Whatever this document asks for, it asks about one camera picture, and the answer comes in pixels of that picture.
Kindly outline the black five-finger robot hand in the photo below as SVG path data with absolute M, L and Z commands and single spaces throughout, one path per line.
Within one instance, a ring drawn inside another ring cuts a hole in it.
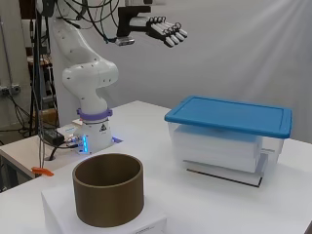
M 149 18 L 146 28 L 148 36 L 162 41 L 169 48 L 177 46 L 188 37 L 179 22 L 169 23 L 165 17 Z

